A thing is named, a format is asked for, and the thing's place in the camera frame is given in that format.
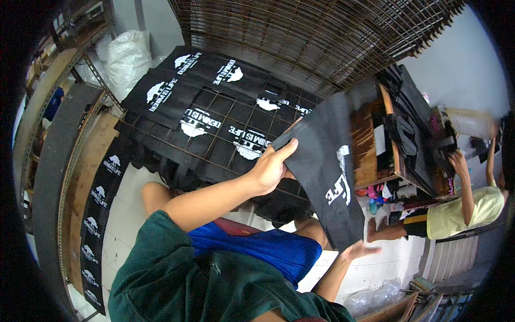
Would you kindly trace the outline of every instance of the black shorts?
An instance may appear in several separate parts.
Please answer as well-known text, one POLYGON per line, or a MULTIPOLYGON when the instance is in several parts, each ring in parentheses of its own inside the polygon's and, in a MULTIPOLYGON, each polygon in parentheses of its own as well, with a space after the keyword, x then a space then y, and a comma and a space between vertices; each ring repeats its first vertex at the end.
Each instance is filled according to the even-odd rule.
POLYGON ((410 236, 427 237, 427 208, 415 210, 404 219, 404 230, 410 236))

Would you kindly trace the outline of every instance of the yellow shirt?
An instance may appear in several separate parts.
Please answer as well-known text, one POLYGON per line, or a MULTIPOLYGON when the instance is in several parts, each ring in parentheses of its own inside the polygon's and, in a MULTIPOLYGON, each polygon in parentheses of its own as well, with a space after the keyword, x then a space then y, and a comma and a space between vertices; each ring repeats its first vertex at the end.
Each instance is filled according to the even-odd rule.
POLYGON ((465 225, 461 213, 461 198, 427 210, 427 237, 444 239, 465 230, 481 227, 494 222, 504 207, 504 196, 495 185, 472 191, 474 212, 469 225, 465 225))

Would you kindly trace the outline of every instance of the bare foot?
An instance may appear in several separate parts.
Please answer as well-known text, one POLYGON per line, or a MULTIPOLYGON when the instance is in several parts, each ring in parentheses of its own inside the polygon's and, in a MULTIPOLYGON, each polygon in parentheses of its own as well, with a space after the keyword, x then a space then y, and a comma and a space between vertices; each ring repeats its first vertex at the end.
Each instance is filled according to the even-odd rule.
POLYGON ((367 233, 367 242, 368 243, 371 243, 374 241, 374 234, 375 234, 376 230, 375 230, 375 219, 374 218, 371 218, 369 221, 368 221, 368 233, 367 233))
POLYGON ((377 228, 377 231, 383 231, 388 227, 388 216, 384 216, 383 219, 381 219, 381 222, 379 223, 379 227, 377 228))

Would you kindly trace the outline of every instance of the hand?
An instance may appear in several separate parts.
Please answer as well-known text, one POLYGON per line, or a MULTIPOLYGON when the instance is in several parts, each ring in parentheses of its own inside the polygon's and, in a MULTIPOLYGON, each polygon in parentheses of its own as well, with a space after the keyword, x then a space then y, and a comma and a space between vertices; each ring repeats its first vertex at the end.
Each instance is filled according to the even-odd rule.
POLYGON ((460 178, 469 175, 469 168, 465 156, 461 154, 460 150, 454 151, 448 158, 450 164, 454 167, 454 170, 460 178))
POLYGON ((251 187, 254 189, 256 196, 263 196, 272 192, 282 178, 295 179, 283 162, 295 152, 298 145, 299 141, 292 139, 280 150, 275 151, 270 144, 254 168, 244 174, 244 177, 250 180, 251 187))
POLYGON ((360 258, 369 254, 377 254, 380 253, 382 249, 380 247, 376 248, 367 248, 365 247, 365 243, 361 240, 356 242, 355 244, 347 247, 346 250, 344 250, 340 254, 341 260, 350 260, 353 261, 356 258, 360 258))

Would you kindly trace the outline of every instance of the person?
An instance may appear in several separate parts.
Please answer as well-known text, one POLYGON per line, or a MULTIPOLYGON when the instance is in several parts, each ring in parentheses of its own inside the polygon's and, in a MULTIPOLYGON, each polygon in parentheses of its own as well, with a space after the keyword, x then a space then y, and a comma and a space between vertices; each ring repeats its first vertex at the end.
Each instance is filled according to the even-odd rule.
POLYGON ((426 209, 416 210, 393 225, 386 225, 383 218, 379 229, 375 220, 368 224, 367 242, 396 240, 407 235, 445 239, 462 231, 494 222, 501 214, 508 192, 498 188, 493 177, 495 138, 492 140, 487 159, 487 187, 472 191, 469 169, 463 154, 457 150, 449 157, 456 174, 461 179, 461 198, 426 209))
POLYGON ((377 253, 359 241, 340 253, 311 292, 297 283, 328 244, 314 218, 295 233, 279 229, 228 236, 212 221, 294 178, 283 161, 298 140, 271 145, 254 168, 233 180, 173 197, 145 184, 148 219, 111 287, 112 321, 353 321, 334 303, 352 260, 377 253))

